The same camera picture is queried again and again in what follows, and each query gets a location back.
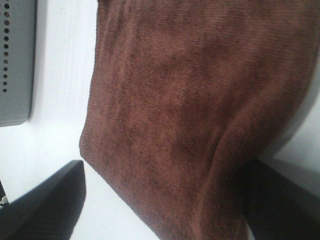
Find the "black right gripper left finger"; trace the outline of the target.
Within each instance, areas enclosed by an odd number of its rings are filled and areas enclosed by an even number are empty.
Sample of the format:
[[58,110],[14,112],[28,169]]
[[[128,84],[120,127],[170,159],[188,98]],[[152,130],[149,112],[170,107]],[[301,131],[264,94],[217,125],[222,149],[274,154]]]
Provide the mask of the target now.
[[2,240],[68,240],[86,198],[84,163],[72,160],[0,211]]

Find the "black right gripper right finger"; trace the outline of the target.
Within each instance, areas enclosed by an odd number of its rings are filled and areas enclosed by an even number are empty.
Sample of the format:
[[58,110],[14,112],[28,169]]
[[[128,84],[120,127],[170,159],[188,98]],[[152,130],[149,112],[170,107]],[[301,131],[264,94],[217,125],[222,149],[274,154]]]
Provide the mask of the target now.
[[318,240],[319,196],[259,160],[245,166],[244,215],[256,240]]

